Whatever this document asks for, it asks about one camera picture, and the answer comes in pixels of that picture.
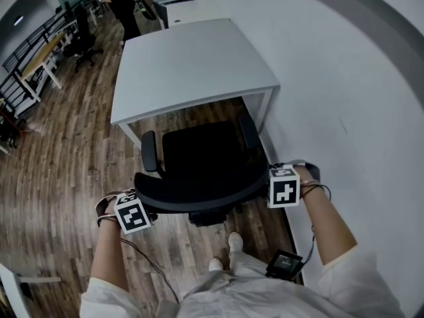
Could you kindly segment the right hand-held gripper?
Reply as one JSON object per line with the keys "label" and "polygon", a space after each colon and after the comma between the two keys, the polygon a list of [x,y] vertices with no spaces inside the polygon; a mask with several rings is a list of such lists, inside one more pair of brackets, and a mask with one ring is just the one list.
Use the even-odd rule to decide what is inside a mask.
{"label": "right hand-held gripper", "polygon": [[292,165],[270,170],[268,178],[268,208],[294,207],[300,200],[300,177]]}

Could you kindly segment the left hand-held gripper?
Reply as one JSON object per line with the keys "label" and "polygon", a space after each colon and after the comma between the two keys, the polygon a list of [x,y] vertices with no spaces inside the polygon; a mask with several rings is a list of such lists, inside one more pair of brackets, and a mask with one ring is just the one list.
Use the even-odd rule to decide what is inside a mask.
{"label": "left hand-held gripper", "polygon": [[117,195],[113,209],[126,235],[151,227],[148,213],[135,192]]}

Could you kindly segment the person's right hand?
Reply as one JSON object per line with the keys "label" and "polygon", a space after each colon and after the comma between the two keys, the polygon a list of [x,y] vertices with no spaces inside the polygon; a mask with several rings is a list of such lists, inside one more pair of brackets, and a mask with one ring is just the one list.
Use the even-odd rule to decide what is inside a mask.
{"label": "person's right hand", "polygon": [[305,166],[297,165],[294,167],[294,169],[299,174],[300,182],[302,184],[308,184],[315,180],[315,178],[311,175],[311,173]]}

